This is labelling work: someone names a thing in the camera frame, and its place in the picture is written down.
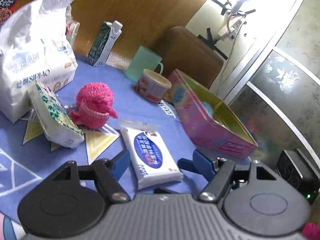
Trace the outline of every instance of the pink tin box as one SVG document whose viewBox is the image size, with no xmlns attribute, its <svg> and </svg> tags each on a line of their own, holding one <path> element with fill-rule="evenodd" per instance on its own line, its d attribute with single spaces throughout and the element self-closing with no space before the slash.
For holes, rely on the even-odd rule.
<svg viewBox="0 0 320 240">
<path fill-rule="evenodd" d="M 168 80 L 170 96 L 183 128 L 193 143 L 228 155 L 246 158 L 258 147 L 231 109 L 197 81 L 175 69 Z M 201 102 L 213 108 L 209 115 Z"/>
</svg>

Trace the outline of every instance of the cable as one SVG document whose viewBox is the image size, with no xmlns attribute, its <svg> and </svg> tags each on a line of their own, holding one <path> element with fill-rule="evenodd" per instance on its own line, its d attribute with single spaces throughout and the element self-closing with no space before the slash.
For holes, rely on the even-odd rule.
<svg viewBox="0 0 320 240">
<path fill-rule="evenodd" d="M 231 30 L 230 30 L 230 27 L 229 27 L 231 17 L 232 17 L 232 14 L 229 14 L 229 15 L 228 15 L 228 18 L 227 18 L 227 29 L 228 29 L 228 32 L 229 32 L 229 33 L 231 33 Z"/>
<path fill-rule="evenodd" d="M 232 56 L 233 49 L 234 49 L 235 44 L 236 44 L 236 39 L 237 39 L 237 37 L 238 37 L 238 35 L 239 35 L 239 33 L 240 33 L 240 30 L 241 30 L 241 27 L 242 27 L 242 25 L 243 25 L 244 23 L 245 23 L 245 20 L 244 20 L 244 21 L 240 24 L 240 26 L 239 26 L 239 29 L 238 29 L 238 31 L 237 31 L 237 33 L 236 33 L 236 36 L 235 36 L 234 40 L 233 40 L 233 44 L 232 44 L 232 47 L 231 47 L 231 51 L 230 51 L 229 58 L 228 58 L 227 62 L 225 63 L 225 65 L 224 65 L 224 67 L 223 67 L 223 69 L 222 69 L 222 71 L 221 71 L 219 86 L 218 86 L 218 90 L 217 90 L 217 95 L 218 95 L 218 93 L 219 93 L 219 89 L 220 89 L 220 85 L 221 85 L 221 81 L 222 81 L 222 77 L 223 77 L 224 71 L 226 70 L 226 68 L 227 68 L 227 66 L 228 66 L 229 60 L 230 60 L 230 58 L 231 58 L 231 56 Z"/>
</svg>

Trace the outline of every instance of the white plastic bag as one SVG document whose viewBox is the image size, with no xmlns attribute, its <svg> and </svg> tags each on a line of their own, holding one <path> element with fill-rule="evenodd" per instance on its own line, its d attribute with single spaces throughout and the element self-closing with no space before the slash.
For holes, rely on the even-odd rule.
<svg viewBox="0 0 320 240">
<path fill-rule="evenodd" d="M 77 38 L 77 34 L 79 31 L 79 27 L 80 27 L 80 22 L 77 22 L 72 19 L 71 10 L 72 10 L 72 7 L 70 5 L 67 7 L 67 10 L 66 10 L 66 18 L 67 18 L 66 37 L 67 37 L 67 40 L 69 41 L 71 47 L 74 48 L 74 43 Z"/>
<path fill-rule="evenodd" d="M 27 91 L 36 80 L 56 92 L 78 64 L 66 39 L 66 8 L 74 0 L 34 0 L 0 29 L 0 110 L 13 123 L 31 109 Z"/>
</svg>

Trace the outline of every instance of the brown chair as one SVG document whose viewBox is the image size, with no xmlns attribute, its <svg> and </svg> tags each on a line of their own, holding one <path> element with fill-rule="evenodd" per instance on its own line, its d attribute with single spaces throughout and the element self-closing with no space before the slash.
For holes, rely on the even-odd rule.
<svg viewBox="0 0 320 240">
<path fill-rule="evenodd" d="M 164 77 L 178 68 L 208 89 L 223 66 L 216 52 L 180 26 L 167 30 L 151 49 L 163 58 Z"/>
</svg>

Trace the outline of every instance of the pink knitted toy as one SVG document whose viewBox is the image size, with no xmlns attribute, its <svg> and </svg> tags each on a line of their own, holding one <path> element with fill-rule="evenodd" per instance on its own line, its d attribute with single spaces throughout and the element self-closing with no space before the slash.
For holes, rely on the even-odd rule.
<svg viewBox="0 0 320 240">
<path fill-rule="evenodd" d="M 109 116 L 118 118 L 112 108 L 114 93 L 104 83 L 88 83 L 77 94 L 76 103 L 79 111 L 72 110 L 70 118 L 75 124 L 82 124 L 90 129 L 100 129 Z"/>
</svg>

